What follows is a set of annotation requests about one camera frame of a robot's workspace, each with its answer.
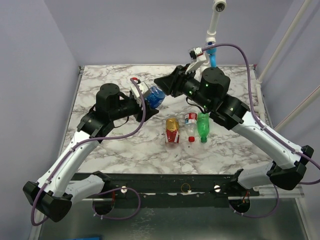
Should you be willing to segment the blue label Pocari bottle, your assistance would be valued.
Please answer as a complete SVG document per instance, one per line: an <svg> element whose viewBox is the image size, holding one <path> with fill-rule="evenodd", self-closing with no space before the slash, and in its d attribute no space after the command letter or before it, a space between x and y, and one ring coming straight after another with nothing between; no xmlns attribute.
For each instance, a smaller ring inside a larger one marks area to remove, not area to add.
<svg viewBox="0 0 320 240"><path fill-rule="evenodd" d="M160 90L156 86L151 86L149 90L150 94L146 97L146 99L149 102L150 107L152 109L156 109L162 104L166 95L162 90Z"/></svg>

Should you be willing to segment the gold red label bottle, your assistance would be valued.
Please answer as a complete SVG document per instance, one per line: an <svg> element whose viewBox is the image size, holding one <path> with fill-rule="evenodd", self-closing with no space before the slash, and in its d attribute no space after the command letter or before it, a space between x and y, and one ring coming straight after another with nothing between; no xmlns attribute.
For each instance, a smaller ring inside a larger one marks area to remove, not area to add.
<svg viewBox="0 0 320 240"><path fill-rule="evenodd" d="M173 148L180 141L180 125L176 115L170 115L165 121L165 144Z"/></svg>

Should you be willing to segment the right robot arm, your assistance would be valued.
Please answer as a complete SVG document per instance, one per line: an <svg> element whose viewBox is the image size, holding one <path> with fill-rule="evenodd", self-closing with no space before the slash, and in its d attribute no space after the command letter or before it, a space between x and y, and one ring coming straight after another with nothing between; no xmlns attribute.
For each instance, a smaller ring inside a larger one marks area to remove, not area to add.
<svg viewBox="0 0 320 240"><path fill-rule="evenodd" d="M259 124L248 105L227 93L231 80L218 67L206 68L200 80L194 76L195 73L186 73L186 67L179 65L154 83L167 96L185 95L216 124L246 138L272 159L260 167L238 170L230 181L230 191L241 196L256 186L273 184L290 191L300 184L314 150L308 145L294 144L268 125Z"/></svg>

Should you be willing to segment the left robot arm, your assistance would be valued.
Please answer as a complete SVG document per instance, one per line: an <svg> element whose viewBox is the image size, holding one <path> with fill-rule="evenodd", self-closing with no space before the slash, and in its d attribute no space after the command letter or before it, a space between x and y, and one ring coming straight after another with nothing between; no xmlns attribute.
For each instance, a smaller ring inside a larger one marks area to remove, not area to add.
<svg viewBox="0 0 320 240"><path fill-rule="evenodd" d="M104 173L97 171L89 177L71 183L71 179L87 156L114 129L114 122L134 116L139 128L159 111L150 107L146 97L150 88L145 82L131 78L130 94L126 96L117 84L103 84L95 97L95 104L80 120L69 145L56 162L37 181L28 181L23 193L32 206L31 223L39 211L54 222L62 220L71 207L87 197L107 197L113 191L111 181Z"/></svg>

